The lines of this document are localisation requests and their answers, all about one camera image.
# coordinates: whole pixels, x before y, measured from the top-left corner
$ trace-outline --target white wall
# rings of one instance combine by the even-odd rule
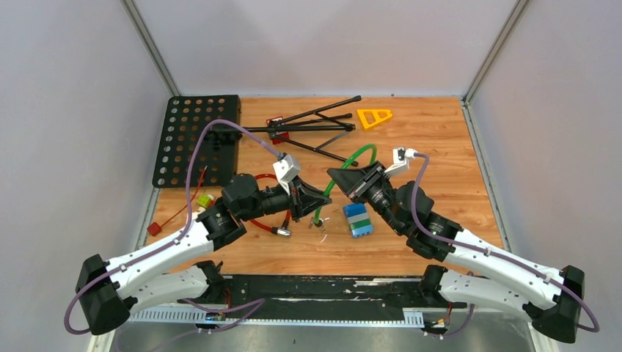
[[[65,307],[136,242],[169,95],[119,1],[5,2],[0,51],[0,350],[84,351]]]
[[[181,92],[461,95],[516,0],[138,0]]]
[[[616,0],[534,0],[473,105],[513,250],[586,272],[602,330],[563,351],[620,349],[621,17]]]

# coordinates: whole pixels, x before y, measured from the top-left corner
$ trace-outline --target cable tie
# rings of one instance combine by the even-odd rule
[[[553,274],[551,273],[546,273],[546,277],[544,278],[544,283],[548,284],[549,281],[551,281],[551,279],[553,278]]]

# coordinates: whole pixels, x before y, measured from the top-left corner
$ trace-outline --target stacked blocks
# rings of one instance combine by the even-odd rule
[[[359,238],[373,232],[371,221],[364,204],[350,204],[343,207],[343,213],[350,225],[352,237]]]

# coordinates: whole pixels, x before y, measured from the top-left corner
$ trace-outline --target yellow triangle block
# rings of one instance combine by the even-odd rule
[[[361,120],[365,131],[374,128],[393,117],[393,113],[389,109],[358,109],[356,112],[359,114],[359,119]],[[367,117],[365,116],[366,114],[371,114],[373,117],[372,122],[367,121]]]

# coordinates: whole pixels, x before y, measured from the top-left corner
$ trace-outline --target gray floor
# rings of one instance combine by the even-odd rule
[[[457,329],[466,316],[453,313]],[[128,323],[118,345],[123,352],[144,352],[193,330],[193,326],[175,323]],[[161,352],[533,352],[527,324],[498,313],[475,314],[466,331],[443,341],[424,337],[419,329],[405,328],[329,328],[303,326],[238,326],[208,335],[191,334],[159,348]]]

